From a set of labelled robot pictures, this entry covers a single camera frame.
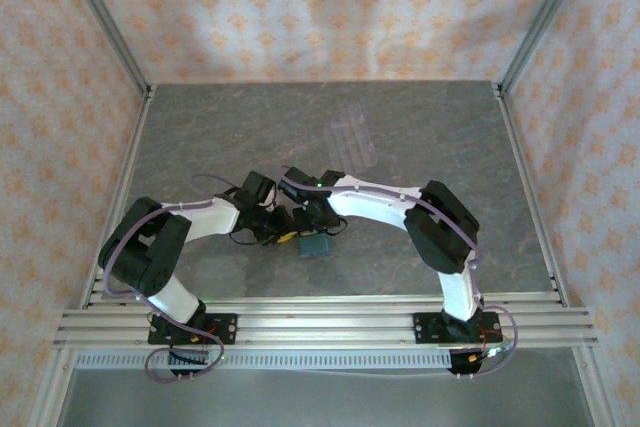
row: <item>orange floral wallpaper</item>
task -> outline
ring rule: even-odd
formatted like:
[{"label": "orange floral wallpaper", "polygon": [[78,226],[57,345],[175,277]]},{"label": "orange floral wallpaper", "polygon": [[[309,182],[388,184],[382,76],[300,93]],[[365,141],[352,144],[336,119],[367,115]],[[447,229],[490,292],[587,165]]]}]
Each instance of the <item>orange floral wallpaper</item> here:
[{"label": "orange floral wallpaper", "polygon": [[0,425],[26,424],[140,105],[84,0],[1,0]]},{"label": "orange floral wallpaper", "polygon": [[640,419],[640,0],[566,0],[514,108],[571,294]]},{"label": "orange floral wallpaper", "polygon": [[152,83],[490,79],[541,0],[106,0]]}]

